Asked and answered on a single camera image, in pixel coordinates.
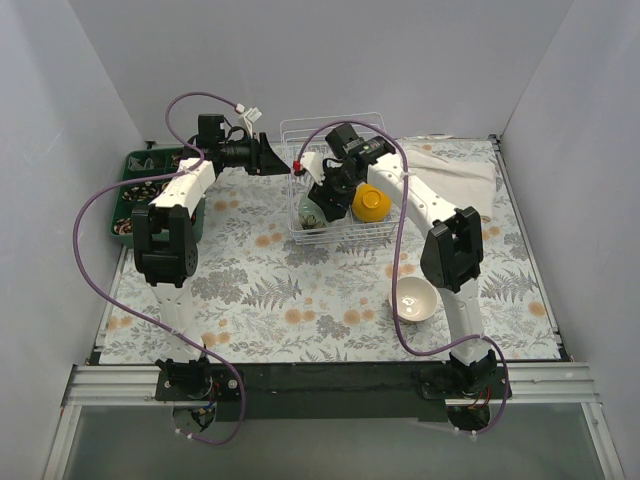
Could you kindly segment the light green flower bowl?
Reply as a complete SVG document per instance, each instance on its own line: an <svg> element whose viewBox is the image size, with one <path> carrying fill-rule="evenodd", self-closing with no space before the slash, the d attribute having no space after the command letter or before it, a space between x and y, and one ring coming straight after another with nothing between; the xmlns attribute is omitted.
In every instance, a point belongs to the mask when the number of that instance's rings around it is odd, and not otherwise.
<svg viewBox="0 0 640 480"><path fill-rule="evenodd" d="M327 226L324 212L307 195L298 204L298 220L303 230L317 230Z"/></svg>

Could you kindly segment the yellow bowl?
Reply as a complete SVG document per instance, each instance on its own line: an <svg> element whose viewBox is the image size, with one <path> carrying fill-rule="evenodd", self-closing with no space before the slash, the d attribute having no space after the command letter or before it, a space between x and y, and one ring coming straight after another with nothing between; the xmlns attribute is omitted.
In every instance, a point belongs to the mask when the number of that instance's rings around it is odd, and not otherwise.
<svg viewBox="0 0 640 480"><path fill-rule="evenodd" d="M365 223L383 221L391 208L391 198L368 183L362 183L357 187L351 206L353 214Z"/></svg>

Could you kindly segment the white wire dish rack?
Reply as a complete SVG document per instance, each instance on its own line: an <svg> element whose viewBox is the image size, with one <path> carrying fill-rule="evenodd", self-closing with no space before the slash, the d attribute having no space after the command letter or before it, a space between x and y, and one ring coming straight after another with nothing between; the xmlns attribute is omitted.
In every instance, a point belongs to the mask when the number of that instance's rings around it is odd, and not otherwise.
<svg viewBox="0 0 640 480"><path fill-rule="evenodd" d="M391 211L364 221L353 210L356 191L366 181L365 151L386 153L390 147L378 134L384 129L377 112L280 123L283 157L292 170L287 215L296 243L365 243L391 237L397 225Z"/></svg>

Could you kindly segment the white bowl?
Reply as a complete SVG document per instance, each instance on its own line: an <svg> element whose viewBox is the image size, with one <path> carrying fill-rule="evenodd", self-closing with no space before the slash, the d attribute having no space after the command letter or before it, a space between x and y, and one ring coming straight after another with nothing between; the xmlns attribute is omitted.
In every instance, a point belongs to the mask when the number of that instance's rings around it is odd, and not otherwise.
<svg viewBox="0 0 640 480"><path fill-rule="evenodd" d="M400 278L396 293L398 317L405 323L415 324L429 320L439 305L437 290L421 277Z"/></svg>

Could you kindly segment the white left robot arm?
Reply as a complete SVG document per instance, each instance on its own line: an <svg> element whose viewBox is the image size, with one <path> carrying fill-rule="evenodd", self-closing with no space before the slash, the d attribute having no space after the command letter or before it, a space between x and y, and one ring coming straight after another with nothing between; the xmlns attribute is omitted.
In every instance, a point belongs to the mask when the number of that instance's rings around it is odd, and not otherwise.
<svg viewBox="0 0 640 480"><path fill-rule="evenodd" d="M185 360L158 360L166 385L183 397L214 402L240 399L238 375L216 367L193 337L194 300L190 281L198 266L192 216L208 188L226 168L257 176L283 175L289 167L264 132L247 124L230 127L222 115L202 114L198 130L182 150L179 175L147 204L132 210L134 262L159 304L160 323L185 347Z"/></svg>

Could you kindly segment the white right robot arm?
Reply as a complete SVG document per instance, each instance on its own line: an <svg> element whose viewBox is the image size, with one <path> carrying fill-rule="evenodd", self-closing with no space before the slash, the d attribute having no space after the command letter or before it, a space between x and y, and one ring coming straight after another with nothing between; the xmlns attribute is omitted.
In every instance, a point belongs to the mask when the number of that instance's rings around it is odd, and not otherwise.
<svg viewBox="0 0 640 480"><path fill-rule="evenodd" d="M484 258L481 217L472 207L459 208L435 193L410 171L408 156L382 130L366 140L357 120L322 126L333 156L300 149L293 172L310 174L310 198L327 220L344 214L355 190L367 183L399 207L398 222L411 221L424 238L420 268L443 302L451 341L444 346L453 370L454 389L464 397L485 390L497 369L497 346L486 337L478 298Z"/></svg>

